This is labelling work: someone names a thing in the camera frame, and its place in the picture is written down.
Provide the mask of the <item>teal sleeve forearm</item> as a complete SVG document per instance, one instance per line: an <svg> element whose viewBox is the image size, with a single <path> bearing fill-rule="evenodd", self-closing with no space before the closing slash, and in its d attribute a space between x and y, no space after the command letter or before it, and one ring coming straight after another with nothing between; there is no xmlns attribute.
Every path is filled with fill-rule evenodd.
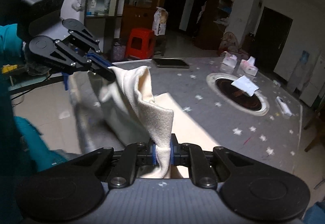
<svg viewBox="0 0 325 224"><path fill-rule="evenodd" d="M27 43L17 36L17 25L1 27L1 66L23 65L29 74L44 75L49 67L29 61ZM1 78L1 223L21 219L15 193L27 176L67 162L48 148L41 133L30 121L14 115L8 83Z"/></svg>

